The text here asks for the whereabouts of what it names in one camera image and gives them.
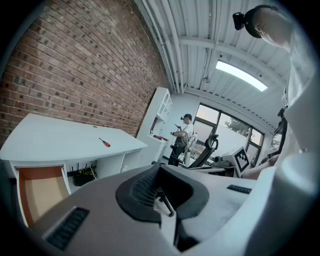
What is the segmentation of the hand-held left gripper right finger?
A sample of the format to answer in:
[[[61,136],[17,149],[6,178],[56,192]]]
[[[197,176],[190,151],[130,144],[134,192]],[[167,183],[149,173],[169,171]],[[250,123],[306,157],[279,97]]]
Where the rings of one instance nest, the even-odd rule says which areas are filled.
[[[199,173],[170,165],[160,167],[161,187],[175,215],[161,226],[173,232],[168,242],[165,231],[159,240],[161,252],[244,252],[254,225],[252,213],[242,212],[246,192],[229,187],[255,186],[253,180]]]

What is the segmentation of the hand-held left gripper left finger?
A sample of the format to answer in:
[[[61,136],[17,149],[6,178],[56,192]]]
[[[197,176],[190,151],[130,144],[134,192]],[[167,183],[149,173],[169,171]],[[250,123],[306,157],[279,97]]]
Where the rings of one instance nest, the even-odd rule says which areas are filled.
[[[175,247],[164,237],[159,224],[131,218],[118,205],[116,190],[149,166],[100,178],[85,184],[47,211],[31,228],[53,255],[68,256],[173,256]],[[45,239],[75,207],[89,211],[65,250]]]

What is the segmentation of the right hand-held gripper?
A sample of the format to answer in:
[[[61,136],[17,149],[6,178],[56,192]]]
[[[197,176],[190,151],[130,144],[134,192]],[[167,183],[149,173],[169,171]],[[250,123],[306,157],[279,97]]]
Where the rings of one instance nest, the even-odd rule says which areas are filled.
[[[212,165],[226,169],[226,172],[229,172],[226,175],[228,177],[242,178],[243,171],[249,167],[250,163],[245,148],[241,146],[221,156],[215,156]]]

